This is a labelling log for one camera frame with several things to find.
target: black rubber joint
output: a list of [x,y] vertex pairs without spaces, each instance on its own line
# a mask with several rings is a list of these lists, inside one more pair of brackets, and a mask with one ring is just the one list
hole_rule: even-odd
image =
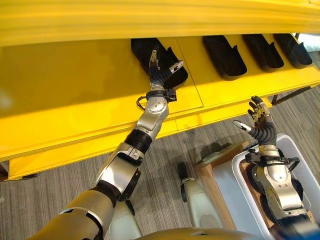
[[117,201],[121,196],[121,192],[115,186],[102,180],[100,180],[100,182],[90,190],[98,191],[106,195],[111,200],[113,207],[116,206]]
[[145,132],[138,129],[133,129],[126,137],[124,142],[145,154],[152,143],[152,139]]

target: black tray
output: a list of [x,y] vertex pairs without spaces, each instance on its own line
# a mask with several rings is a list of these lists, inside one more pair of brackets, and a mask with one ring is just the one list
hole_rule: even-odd
[[284,66],[284,61],[274,42],[269,44],[262,34],[244,34],[242,36],[262,70],[270,73]]
[[247,72],[237,46],[232,48],[225,36],[203,36],[202,41],[222,78],[235,80]]
[[280,48],[296,69],[303,69],[312,64],[312,59],[305,49],[304,43],[298,44],[295,38],[289,33],[274,34],[274,38]]
[[[158,66],[160,68],[169,68],[179,61],[171,47],[166,50],[157,38],[132,38],[131,51],[138,58],[146,74],[149,74],[149,60],[154,49],[157,50]],[[184,84],[187,78],[188,73],[182,67],[167,79],[163,87],[165,89],[176,89]]]

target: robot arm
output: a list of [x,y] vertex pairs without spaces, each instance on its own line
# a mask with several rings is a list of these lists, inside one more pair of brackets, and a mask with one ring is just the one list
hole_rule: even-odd
[[254,127],[238,120],[233,123],[253,136],[259,144],[259,153],[250,151],[245,158],[254,163],[252,178],[259,192],[266,196],[267,205],[276,223],[285,236],[305,235],[318,231],[312,224],[299,194],[292,184],[291,170],[299,159],[280,156],[276,147],[276,129],[266,104],[258,96],[251,98],[253,108],[248,113],[254,120]]
[[139,165],[169,114],[168,102],[176,100],[175,91],[166,90],[163,85],[183,64],[180,61],[169,69],[160,69],[157,51],[152,51],[149,61],[151,91],[146,94],[146,108],[137,124],[108,157],[95,187],[77,196],[30,240],[104,239],[117,202],[128,199],[138,183]]

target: white plastic bin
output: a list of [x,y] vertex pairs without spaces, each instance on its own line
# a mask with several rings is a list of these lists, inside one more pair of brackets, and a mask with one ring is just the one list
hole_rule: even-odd
[[[298,157],[300,159],[300,163],[291,174],[302,184],[305,208],[311,210],[314,219],[320,222],[320,187],[316,178],[289,136],[282,133],[278,134],[276,146],[282,150],[286,158]],[[232,161],[214,167],[212,175],[221,191],[237,230],[258,236],[262,235],[264,239],[274,239],[240,171],[240,162],[245,159],[247,153],[248,151],[244,151],[236,155]]]

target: yellow shelf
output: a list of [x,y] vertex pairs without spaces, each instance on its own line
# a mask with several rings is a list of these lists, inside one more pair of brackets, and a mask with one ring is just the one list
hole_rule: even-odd
[[[150,89],[129,39],[5,47],[0,60],[0,162],[131,129]],[[191,77],[177,94],[175,116],[202,107]]]
[[243,33],[318,33],[318,0],[1,0],[0,46]]
[[[274,41],[271,34],[264,36]],[[238,46],[248,69],[234,81],[220,78],[200,37],[160,38],[189,73],[177,90],[178,101],[170,103],[168,120],[176,120],[175,131],[198,126],[195,120],[206,112],[253,95],[320,83],[315,66],[293,68],[278,45],[284,67],[265,73],[240,35],[226,37]],[[0,60],[0,162],[129,131],[142,113],[136,99],[149,89],[129,39],[10,46],[2,49]]]
[[[268,107],[271,103],[263,98]],[[176,134],[189,129],[237,117],[247,113],[248,102],[222,108],[207,109],[193,115],[178,117],[163,123],[158,138]],[[112,152],[123,142],[131,130],[113,133],[109,136],[87,140],[80,143],[58,147],[52,150],[18,157],[10,160],[9,180],[75,163],[84,159]]]
[[[273,34],[263,34],[269,42],[275,42]],[[253,95],[270,96],[320,83],[320,71],[315,65],[303,69],[294,68],[277,42],[284,67],[272,73],[262,71],[241,35],[225,36],[237,49],[247,67],[247,73],[239,79],[226,81],[219,76],[204,48],[202,37],[178,37],[185,63],[191,73],[204,107],[221,107],[250,99]]]

